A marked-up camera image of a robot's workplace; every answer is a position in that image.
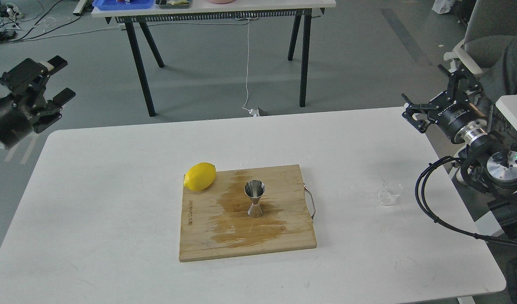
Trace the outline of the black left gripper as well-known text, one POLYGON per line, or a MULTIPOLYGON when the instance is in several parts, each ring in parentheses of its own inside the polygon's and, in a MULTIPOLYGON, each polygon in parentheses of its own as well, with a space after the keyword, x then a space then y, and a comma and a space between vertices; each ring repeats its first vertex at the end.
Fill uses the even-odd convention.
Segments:
POLYGON ((1 149, 13 148, 31 133, 42 133, 62 118, 63 106, 76 93, 65 88, 46 100, 44 92, 49 78, 67 65, 60 56, 42 62, 27 58, 2 74, 0 84, 10 93, 0 98, 1 149))

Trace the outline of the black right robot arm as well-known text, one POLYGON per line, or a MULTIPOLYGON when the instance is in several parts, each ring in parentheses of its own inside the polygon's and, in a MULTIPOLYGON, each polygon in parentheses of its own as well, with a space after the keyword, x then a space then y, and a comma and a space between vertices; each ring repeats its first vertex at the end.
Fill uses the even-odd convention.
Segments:
POLYGON ((406 102, 402 116, 419 133, 425 133, 434 124, 453 144, 466 147, 458 157, 445 156, 428 164, 415 183, 415 200, 434 223, 447 229, 491 244, 517 247, 517 151, 488 133, 490 101, 469 68, 442 71, 449 77, 447 89, 422 104, 413 103, 402 94, 406 102), (490 213, 506 238, 471 233, 434 214, 426 201, 425 187, 431 174, 446 163, 453 163, 469 188, 494 197, 488 205, 490 213))

